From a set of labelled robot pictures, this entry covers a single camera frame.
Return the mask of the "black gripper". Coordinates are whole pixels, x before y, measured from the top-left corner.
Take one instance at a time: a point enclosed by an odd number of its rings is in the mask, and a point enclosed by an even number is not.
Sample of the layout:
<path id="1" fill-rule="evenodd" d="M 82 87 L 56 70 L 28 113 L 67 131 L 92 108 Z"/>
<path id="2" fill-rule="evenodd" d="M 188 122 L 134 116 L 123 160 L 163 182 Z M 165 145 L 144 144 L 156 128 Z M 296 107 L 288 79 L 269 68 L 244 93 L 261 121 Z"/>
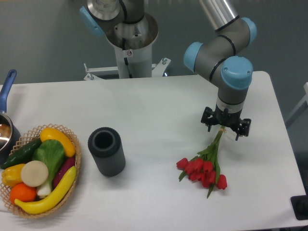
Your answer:
<path id="1" fill-rule="evenodd" d="M 216 104 L 215 111 L 210 107 L 206 107 L 201 123 L 207 126 L 207 131 L 211 131 L 211 127 L 215 125 L 222 125 L 231 128 L 236 133 L 235 140 L 238 141 L 239 137 L 248 137 L 252 120 L 249 118 L 240 119 L 242 109 L 238 112 L 231 113 L 228 108 L 220 109 Z"/>

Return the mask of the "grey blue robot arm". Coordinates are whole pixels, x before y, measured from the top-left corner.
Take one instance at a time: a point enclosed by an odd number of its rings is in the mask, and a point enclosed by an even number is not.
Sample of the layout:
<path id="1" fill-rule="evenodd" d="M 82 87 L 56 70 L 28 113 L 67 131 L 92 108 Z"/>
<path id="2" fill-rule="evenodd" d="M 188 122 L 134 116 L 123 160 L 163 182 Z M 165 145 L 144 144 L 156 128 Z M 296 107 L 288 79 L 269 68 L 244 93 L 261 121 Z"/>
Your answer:
<path id="1" fill-rule="evenodd" d="M 183 62 L 218 88 L 216 107 L 205 108 L 201 122 L 208 128 L 226 126 L 238 137 L 248 136 L 251 120 L 240 116 L 253 66 L 238 53 L 256 38 L 256 25 L 240 17 L 227 0 L 202 0 L 200 4 L 217 37 L 207 45 L 192 43 Z M 79 14 L 93 34 L 105 36 L 114 47 L 120 78 L 153 75 L 152 44 L 158 36 L 158 25 L 145 12 L 142 0 L 89 0 Z"/>

